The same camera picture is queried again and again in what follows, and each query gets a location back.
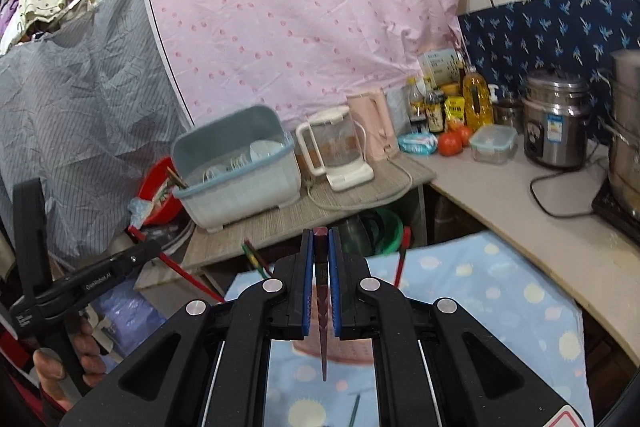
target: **yellow snack package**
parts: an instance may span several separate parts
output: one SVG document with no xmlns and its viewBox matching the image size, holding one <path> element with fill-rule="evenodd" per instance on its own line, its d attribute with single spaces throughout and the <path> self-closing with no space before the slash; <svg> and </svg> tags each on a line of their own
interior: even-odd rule
<svg viewBox="0 0 640 427">
<path fill-rule="evenodd" d="M 455 131 L 465 124 L 465 98 L 463 96 L 450 96 L 444 102 L 444 112 L 447 118 L 447 129 Z"/>
</svg>

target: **red bowl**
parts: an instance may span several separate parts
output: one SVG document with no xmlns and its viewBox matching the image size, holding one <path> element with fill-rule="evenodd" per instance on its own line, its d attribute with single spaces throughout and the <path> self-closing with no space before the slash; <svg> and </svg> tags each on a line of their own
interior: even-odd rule
<svg viewBox="0 0 640 427">
<path fill-rule="evenodd" d="M 142 187 L 138 191 L 138 197 L 142 200 L 151 201 L 158 192 L 158 189 L 167 179 L 166 168 L 170 167 L 175 171 L 174 163 L 171 161 L 171 157 L 167 156 L 162 158 L 156 163 L 151 170 L 146 174 Z M 162 204 L 151 213 L 143 225 L 165 225 L 182 210 L 182 203 L 175 199 L 172 194 L 166 198 Z"/>
</svg>

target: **black clamp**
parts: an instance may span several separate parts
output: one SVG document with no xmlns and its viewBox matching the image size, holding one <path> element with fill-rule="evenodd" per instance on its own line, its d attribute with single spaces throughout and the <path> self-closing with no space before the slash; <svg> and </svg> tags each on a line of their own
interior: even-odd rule
<svg viewBox="0 0 640 427">
<path fill-rule="evenodd" d="M 90 388 L 69 338 L 79 330 L 79 314 L 91 301 L 123 282 L 130 273 L 158 256 L 161 245 L 148 241 L 54 281 L 47 252 L 46 214 L 39 180 L 14 188 L 15 258 L 22 297 L 10 309 L 19 339 L 35 337 L 47 354 L 59 359 L 68 374 L 62 383 L 74 403 Z"/>
<path fill-rule="evenodd" d="M 452 299 L 406 299 L 329 231 L 334 330 L 371 339 L 381 427 L 541 427 L 567 403 Z M 236 301 L 191 301 L 62 427 L 259 427 L 271 340 L 308 334 L 314 234 Z"/>
</svg>

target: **human hand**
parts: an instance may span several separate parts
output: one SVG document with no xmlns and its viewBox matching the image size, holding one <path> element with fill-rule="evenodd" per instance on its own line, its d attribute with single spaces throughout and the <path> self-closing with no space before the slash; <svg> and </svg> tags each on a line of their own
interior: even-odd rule
<svg viewBox="0 0 640 427">
<path fill-rule="evenodd" d="M 107 369 L 102 359 L 98 356 L 100 347 L 91 336 L 92 332 L 93 328 L 89 322 L 86 318 L 81 317 L 80 333 L 72 339 L 74 347 L 81 356 L 80 364 L 86 372 L 82 378 L 89 387 L 95 387 L 104 378 L 104 373 Z M 62 364 L 58 360 L 48 357 L 40 350 L 33 353 L 33 364 L 40 379 L 42 390 L 65 411 L 71 409 L 73 404 L 69 402 L 59 385 L 60 380 L 64 380 L 66 377 L 66 371 Z"/>
</svg>

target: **pink polka dot fabric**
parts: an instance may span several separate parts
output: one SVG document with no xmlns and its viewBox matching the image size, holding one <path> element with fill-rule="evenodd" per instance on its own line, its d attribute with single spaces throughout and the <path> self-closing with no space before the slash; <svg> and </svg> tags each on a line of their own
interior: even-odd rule
<svg viewBox="0 0 640 427">
<path fill-rule="evenodd" d="M 458 0 L 146 0 L 195 125 L 273 107 L 287 128 L 345 94 L 402 86 L 419 53 L 460 41 Z"/>
</svg>

